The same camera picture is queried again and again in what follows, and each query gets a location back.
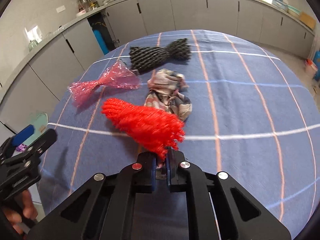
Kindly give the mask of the grey kitchen cabinets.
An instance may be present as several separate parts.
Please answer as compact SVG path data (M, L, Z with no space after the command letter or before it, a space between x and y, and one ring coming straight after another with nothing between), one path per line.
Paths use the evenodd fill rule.
M166 31L204 29L307 57L315 38L306 24L262 0L116 0L91 12L97 14L114 46ZM51 114L67 86L102 56L88 17L53 32L12 71L1 90L5 127L17 131L32 114Z

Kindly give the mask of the cardboard box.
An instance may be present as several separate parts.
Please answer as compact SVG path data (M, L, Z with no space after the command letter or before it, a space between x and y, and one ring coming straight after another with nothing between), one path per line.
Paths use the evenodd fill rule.
M316 26L316 20L311 17L310 15L308 15L305 12L301 12L300 16L299 16L299 20L300 22L302 22L304 25L306 25L308 28L310 28L311 30L315 29Z

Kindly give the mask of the pink cellophane wrapper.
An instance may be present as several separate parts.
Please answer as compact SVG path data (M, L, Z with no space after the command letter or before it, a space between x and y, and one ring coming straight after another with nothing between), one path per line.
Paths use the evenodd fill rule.
M83 105L100 87L138 89L141 79L119 60L107 68L97 80L74 82L69 86L72 99L77 106Z

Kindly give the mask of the purple snack wrapper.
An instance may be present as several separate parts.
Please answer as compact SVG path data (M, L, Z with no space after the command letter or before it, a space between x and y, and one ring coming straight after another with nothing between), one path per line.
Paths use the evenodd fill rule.
M15 151L16 152L24 152L28 146L26 144L20 144L19 146L16 147Z

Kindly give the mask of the red foam fruit net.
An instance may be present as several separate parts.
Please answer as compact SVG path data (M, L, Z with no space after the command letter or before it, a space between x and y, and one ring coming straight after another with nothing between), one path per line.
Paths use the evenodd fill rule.
M126 133L164 162L168 149L178 150L184 140L184 122L176 115L148 106L137 106L118 98L108 98L101 113L112 125Z

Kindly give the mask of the black foam fruit net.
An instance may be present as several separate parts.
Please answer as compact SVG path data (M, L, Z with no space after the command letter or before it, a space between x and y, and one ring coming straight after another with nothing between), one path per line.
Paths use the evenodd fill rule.
M131 70L139 74L155 69L167 61L188 61L191 49L187 38L180 38L165 47L130 47Z

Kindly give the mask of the crumpled patterned cloth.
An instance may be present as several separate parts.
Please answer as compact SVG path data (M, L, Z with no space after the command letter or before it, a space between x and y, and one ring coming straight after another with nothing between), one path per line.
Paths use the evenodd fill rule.
M181 121L186 121L192 112L191 100L182 94L188 88L183 74L161 69L153 71L147 82L149 93L144 105L175 114Z

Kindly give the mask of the teal enamel basin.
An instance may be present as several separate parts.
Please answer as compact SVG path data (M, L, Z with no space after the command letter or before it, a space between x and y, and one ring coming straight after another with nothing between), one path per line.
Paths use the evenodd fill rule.
M48 124L48 114L46 112L34 112L29 115L27 122L23 126L26 128L28 125L33 125L34 133L32 136L27 138L23 144L29 146L33 141L35 141L39 136L41 136L47 129Z

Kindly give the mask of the blue gas cylinder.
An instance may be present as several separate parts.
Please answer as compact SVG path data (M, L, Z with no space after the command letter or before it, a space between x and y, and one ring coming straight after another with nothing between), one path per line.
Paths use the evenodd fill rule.
M314 55L314 58L313 58L313 62L314 64L316 65L317 67L317 72L316 74L314 75L314 79L316 81L319 81L320 80L320 51L316 51L315 55Z

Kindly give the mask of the small trash bin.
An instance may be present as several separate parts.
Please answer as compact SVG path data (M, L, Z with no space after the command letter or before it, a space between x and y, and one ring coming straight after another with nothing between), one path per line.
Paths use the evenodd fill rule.
M305 60L305 73L306 73L306 75L313 79L315 77L317 71L318 71L317 66L310 59L306 59Z

